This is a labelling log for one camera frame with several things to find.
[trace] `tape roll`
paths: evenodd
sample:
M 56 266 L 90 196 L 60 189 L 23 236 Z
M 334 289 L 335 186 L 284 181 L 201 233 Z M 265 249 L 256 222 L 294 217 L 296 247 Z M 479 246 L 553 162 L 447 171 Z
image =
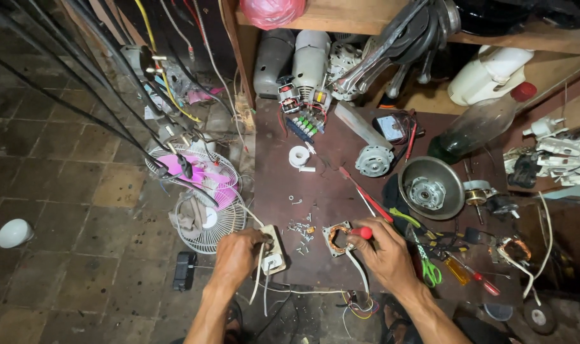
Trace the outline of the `tape roll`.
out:
M 309 160 L 309 150 L 303 146 L 294 146 L 290 149 L 288 160 L 290 161 L 290 165 L 295 168 L 304 166 L 307 160 Z

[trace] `scissors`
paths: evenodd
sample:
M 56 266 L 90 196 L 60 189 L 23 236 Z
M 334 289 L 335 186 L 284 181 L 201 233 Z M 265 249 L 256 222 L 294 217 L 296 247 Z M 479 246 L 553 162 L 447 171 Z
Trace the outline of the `scissors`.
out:
M 417 235 L 415 235 L 415 231 L 411 228 L 411 235 L 417 244 L 420 243 L 419 239 L 417 239 Z M 417 245 L 417 249 L 420 252 L 421 257 L 421 273 L 424 283 L 428 286 L 428 288 L 434 288 L 437 284 L 440 284 L 443 280 L 443 276 L 441 275 L 441 270 L 436 267 L 436 265 L 432 264 L 428 255 L 426 255 L 426 251 L 421 245 Z

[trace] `glass bottle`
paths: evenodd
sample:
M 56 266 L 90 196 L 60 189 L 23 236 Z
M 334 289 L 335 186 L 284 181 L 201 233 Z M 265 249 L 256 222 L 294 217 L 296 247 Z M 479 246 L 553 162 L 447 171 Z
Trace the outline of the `glass bottle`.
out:
M 453 165 L 505 132 L 515 119 L 520 103 L 536 94 L 536 86 L 522 82 L 500 98 L 471 105 L 440 135 L 433 137 L 428 155 Z

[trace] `wooden table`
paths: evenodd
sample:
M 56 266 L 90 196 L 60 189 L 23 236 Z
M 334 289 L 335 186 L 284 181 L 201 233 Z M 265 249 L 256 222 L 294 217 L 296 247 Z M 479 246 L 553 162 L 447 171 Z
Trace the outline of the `wooden table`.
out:
M 271 100 L 258 100 L 256 111 L 256 173 L 255 173 L 255 213 L 265 223 L 271 223 L 281 228 L 294 220 L 295 222 L 308 223 L 307 216 L 311 214 L 311 224 L 316 227 L 313 233 L 314 239 L 306 243 L 309 253 L 305 248 L 301 255 L 297 248 L 301 245 L 302 236 L 294 231 L 285 229 L 281 235 L 284 246 L 288 269 L 272 276 L 272 281 L 278 283 L 290 283 L 300 285 L 322 286 L 340 289 L 364 290 L 362 279 L 358 270 L 345 256 L 332 258 L 327 248 L 322 228 L 335 225 L 345 220 L 352 221 L 369 217 L 370 212 L 365 206 L 360 195 L 350 181 L 344 180 L 339 171 L 339 166 L 344 166 L 372 197 L 381 201 L 381 190 L 387 179 L 393 173 L 397 173 L 404 159 L 396 169 L 384 177 L 370 178 L 361 175 L 355 168 L 355 160 L 358 152 L 366 146 L 366 142 L 349 129 L 331 108 L 326 125 L 326 133 L 316 134 L 315 149 L 317 157 L 311 156 L 307 166 L 316 167 L 316 172 L 302 172 L 290 166 L 288 162 L 289 150 L 297 145 L 302 145 L 301 140 L 289 132 L 285 137 L 277 118 L 279 105 Z M 357 108 L 367 122 L 376 116 L 390 113 L 390 110 L 368 110 Z M 413 156 L 425 155 L 430 139 L 439 135 L 451 121 L 456 118 L 453 115 L 418 113 L 418 121 L 426 130 L 425 137 L 415 141 Z M 474 175 L 472 179 L 484 179 L 491 183 L 501 193 L 506 191 L 506 175 L 502 154 L 499 147 L 491 147 L 491 154 L 482 150 L 473 157 Z M 466 174 L 462 163 L 453 166 L 462 180 L 466 180 Z M 302 199 L 301 204 L 292 205 Z M 474 207 L 465 206 L 459 215 L 460 232 L 463 233 L 467 226 L 486 230 L 494 235 L 510 236 L 513 233 L 513 224 L 510 215 L 504 220 L 489 216 L 483 211 L 485 225 L 480 225 L 477 212 Z M 430 229 L 444 232 L 454 230 L 454 220 L 433 221 L 412 214 L 423 221 Z M 521 285 L 519 272 L 511 269 L 506 263 L 494 264 L 484 245 L 472 246 L 464 253 L 466 263 L 480 272 L 499 272 L 511 275 L 511 279 L 502 276 L 487 276 L 501 291 L 500 296 L 492 296 L 477 282 L 470 282 L 466 286 L 460 286 L 456 278 L 442 264 L 433 261 L 443 274 L 443 283 L 432 289 L 435 297 L 442 299 L 455 299 L 477 303 L 498 303 L 518 305 L 521 303 Z M 358 259 L 359 252 L 354 251 Z M 369 283 L 371 291 L 386 292 L 372 274 Z

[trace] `power strip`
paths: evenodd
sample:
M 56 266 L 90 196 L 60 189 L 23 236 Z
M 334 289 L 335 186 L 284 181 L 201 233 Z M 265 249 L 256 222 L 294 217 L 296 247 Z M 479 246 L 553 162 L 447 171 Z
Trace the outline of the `power strip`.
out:
M 284 252 L 281 249 L 281 244 L 279 241 L 279 236 L 273 225 L 267 225 L 260 228 L 260 231 L 267 235 L 268 238 L 273 240 L 271 244 L 271 249 L 264 252 L 263 260 L 261 261 L 261 268 L 265 276 L 275 274 L 279 271 L 286 269 L 286 260 L 284 258 Z

